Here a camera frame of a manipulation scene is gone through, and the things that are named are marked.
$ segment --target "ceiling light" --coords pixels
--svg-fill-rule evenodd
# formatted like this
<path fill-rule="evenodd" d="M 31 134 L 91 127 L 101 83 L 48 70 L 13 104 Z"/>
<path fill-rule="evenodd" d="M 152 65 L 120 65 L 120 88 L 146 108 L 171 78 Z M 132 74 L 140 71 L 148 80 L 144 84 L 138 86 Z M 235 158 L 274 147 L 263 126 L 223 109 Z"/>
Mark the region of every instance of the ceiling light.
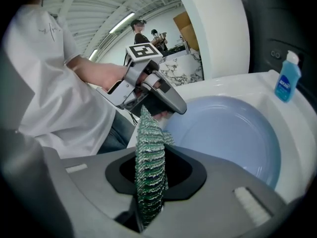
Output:
<path fill-rule="evenodd" d="M 97 52 L 98 50 L 94 50 L 93 53 L 91 54 L 91 56 L 89 57 L 89 60 L 91 60 L 91 58 L 93 58 L 93 56 L 95 55 L 95 53 Z"/>
<path fill-rule="evenodd" d="M 118 24 L 116 24 L 111 30 L 110 30 L 110 34 L 112 34 L 113 32 L 115 32 L 115 30 L 117 30 L 125 21 L 127 21 L 129 18 L 133 17 L 135 15 L 134 12 L 130 13 L 129 15 L 127 15 L 123 20 L 121 20 Z"/>

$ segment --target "jeans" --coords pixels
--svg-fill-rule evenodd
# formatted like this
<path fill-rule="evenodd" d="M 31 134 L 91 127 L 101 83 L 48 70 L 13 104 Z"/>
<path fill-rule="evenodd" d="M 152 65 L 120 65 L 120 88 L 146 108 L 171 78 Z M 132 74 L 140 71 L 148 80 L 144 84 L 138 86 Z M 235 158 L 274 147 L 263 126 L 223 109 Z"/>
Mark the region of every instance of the jeans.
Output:
<path fill-rule="evenodd" d="M 109 153 L 127 148 L 134 129 L 135 126 L 133 126 L 133 124 L 122 114 L 116 111 L 111 130 L 97 154 Z"/>

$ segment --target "person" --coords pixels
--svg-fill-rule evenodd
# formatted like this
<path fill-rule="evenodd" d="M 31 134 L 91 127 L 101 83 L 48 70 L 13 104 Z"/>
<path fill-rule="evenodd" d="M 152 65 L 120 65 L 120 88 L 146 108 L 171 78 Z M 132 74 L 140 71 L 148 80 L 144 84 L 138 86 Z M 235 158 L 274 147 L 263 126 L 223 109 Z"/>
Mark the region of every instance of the person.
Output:
<path fill-rule="evenodd" d="M 156 46 L 158 43 L 163 41 L 162 37 L 158 37 L 156 40 L 149 41 L 149 39 L 144 36 L 141 32 L 144 31 L 145 28 L 145 21 L 135 19 L 131 22 L 130 26 L 132 27 L 133 32 L 135 33 L 134 36 L 134 44 L 141 44 L 141 43 L 152 43 L 154 46 Z"/>
<path fill-rule="evenodd" d="M 153 37 L 154 37 L 153 40 L 156 40 L 156 39 L 160 36 L 156 29 L 153 29 L 153 30 L 151 31 L 151 34 L 152 34 Z M 168 51 L 168 48 L 167 48 L 167 46 L 166 46 L 167 43 L 168 43 L 167 39 L 164 38 L 163 41 L 157 43 L 156 48 L 157 48 L 158 51 L 160 51 L 161 53 L 167 52 L 167 51 Z"/>
<path fill-rule="evenodd" d="M 31 0 L 19 9 L 2 41 L 34 92 L 19 131 L 54 148 L 61 158 L 126 148 L 135 127 L 87 83 L 107 91 L 127 67 L 82 58 L 65 20 L 54 19 L 39 3 Z"/>

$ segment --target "bottle label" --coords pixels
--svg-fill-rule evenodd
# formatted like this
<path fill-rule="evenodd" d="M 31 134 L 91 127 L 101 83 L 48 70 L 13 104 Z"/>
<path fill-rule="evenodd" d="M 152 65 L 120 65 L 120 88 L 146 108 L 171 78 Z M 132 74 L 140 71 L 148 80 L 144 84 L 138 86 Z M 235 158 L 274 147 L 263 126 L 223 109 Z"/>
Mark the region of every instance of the bottle label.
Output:
<path fill-rule="evenodd" d="M 281 76 L 281 79 L 277 84 L 276 93 L 284 101 L 287 101 L 291 94 L 291 85 L 287 77 L 285 77 L 284 75 Z"/>

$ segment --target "toilet bowl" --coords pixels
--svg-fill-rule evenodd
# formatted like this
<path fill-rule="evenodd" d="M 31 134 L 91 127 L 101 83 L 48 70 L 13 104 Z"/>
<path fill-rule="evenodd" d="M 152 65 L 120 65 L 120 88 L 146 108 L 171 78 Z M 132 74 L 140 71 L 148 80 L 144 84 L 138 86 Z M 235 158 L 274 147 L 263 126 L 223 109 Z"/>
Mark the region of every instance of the toilet bowl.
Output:
<path fill-rule="evenodd" d="M 274 95 L 276 71 L 241 74 L 182 85 L 177 92 L 186 102 L 200 97 L 222 95 L 255 107 L 271 124 L 280 146 L 281 167 L 275 191 L 286 203 L 302 196 L 317 167 L 317 115 L 296 90 L 289 103 Z M 160 121 L 161 128 L 168 119 Z M 128 147 L 135 146 L 137 129 Z"/>

